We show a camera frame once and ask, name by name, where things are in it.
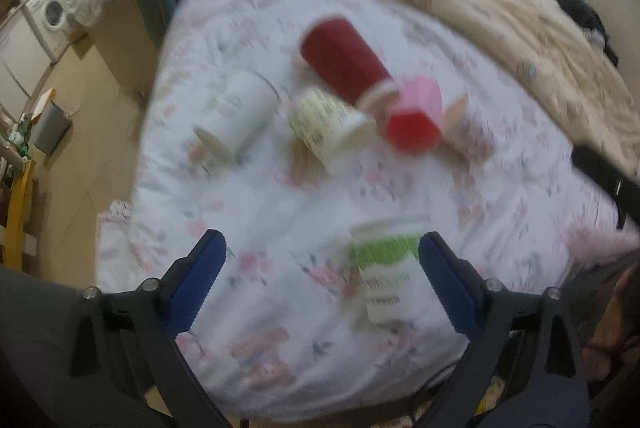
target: green and white cup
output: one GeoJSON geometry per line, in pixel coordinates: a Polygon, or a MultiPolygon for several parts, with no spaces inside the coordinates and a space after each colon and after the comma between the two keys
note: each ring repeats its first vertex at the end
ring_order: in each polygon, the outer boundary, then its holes
{"type": "Polygon", "coordinates": [[[398,217],[350,228],[351,263],[358,266],[367,315],[376,324],[413,322],[430,286],[418,246],[429,230],[423,215],[398,217]]]}

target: white paper cup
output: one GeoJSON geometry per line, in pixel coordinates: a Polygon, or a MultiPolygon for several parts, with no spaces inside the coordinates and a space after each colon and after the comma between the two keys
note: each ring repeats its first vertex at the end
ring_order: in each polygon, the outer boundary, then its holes
{"type": "Polygon", "coordinates": [[[468,94],[462,94],[452,100],[442,101],[442,133],[446,135],[449,130],[455,128],[463,119],[466,107],[469,104],[468,94]]]}
{"type": "Polygon", "coordinates": [[[193,130],[210,152],[231,160],[273,116],[279,99],[274,86],[264,77],[238,70],[211,97],[201,122],[193,130]]]}
{"type": "Polygon", "coordinates": [[[294,101],[289,124],[328,171],[339,158],[365,148],[376,136],[371,116],[318,87],[294,101]]]}
{"type": "Polygon", "coordinates": [[[465,109],[458,123],[444,134],[443,140],[473,163],[483,163],[495,153],[494,133],[476,105],[465,109]]]}

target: gray trash can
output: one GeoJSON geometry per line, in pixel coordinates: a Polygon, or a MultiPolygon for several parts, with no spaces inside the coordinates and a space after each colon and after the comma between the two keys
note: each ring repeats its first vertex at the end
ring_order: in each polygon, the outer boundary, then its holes
{"type": "Polygon", "coordinates": [[[31,141],[42,153],[50,155],[70,126],[71,119],[65,116],[60,106],[49,101],[40,120],[31,131],[31,141]]]}

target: screw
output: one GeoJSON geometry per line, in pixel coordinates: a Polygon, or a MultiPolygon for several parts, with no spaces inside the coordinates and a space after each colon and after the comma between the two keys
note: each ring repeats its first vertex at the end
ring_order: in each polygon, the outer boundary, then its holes
{"type": "Polygon", "coordinates": [[[556,287],[549,287],[549,289],[546,290],[546,295],[552,300],[558,301],[562,296],[562,293],[560,292],[560,289],[557,289],[556,287]]]}
{"type": "Polygon", "coordinates": [[[87,287],[82,293],[82,298],[85,300],[93,300],[100,296],[100,289],[98,287],[87,287]]]}
{"type": "Polygon", "coordinates": [[[147,278],[142,283],[142,290],[148,293],[158,290],[160,286],[160,281],[158,278],[147,278]]]}
{"type": "Polygon", "coordinates": [[[502,282],[500,280],[496,280],[495,278],[489,278],[486,282],[484,282],[486,288],[491,292],[497,293],[502,290],[502,282]]]}

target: door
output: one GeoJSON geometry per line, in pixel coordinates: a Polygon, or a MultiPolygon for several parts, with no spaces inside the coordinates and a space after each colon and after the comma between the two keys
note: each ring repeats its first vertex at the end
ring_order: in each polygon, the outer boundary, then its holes
{"type": "Polygon", "coordinates": [[[29,95],[49,68],[51,59],[21,12],[15,13],[2,30],[0,59],[29,95]]]}
{"type": "Polygon", "coordinates": [[[6,69],[4,61],[0,61],[0,105],[2,109],[11,119],[18,121],[27,100],[27,94],[14,81],[13,76],[6,69]]]}
{"type": "Polygon", "coordinates": [[[42,8],[42,22],[50,32],[59,32],[66,23],[62,0],[48,0],[42,8]]]}

